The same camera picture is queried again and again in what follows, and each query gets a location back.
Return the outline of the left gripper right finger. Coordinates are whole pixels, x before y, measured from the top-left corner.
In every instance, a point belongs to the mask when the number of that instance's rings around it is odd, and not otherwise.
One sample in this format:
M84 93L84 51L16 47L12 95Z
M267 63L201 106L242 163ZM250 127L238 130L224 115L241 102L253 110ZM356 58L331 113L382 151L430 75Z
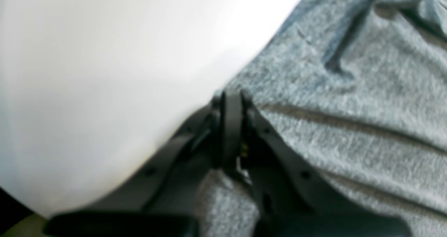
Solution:
M409 237L399 217L352 202L293 151L241 93L244 143L241 164L260 207L256 237Z

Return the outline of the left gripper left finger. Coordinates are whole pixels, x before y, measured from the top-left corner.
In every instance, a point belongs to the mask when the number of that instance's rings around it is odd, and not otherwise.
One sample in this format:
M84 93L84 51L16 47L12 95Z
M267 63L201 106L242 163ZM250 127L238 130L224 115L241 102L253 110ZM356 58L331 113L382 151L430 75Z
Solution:
M140 170L103 198L53 216L51 237L199 237L195 204L211 169L231 166L241 143L243 95L217 92Z

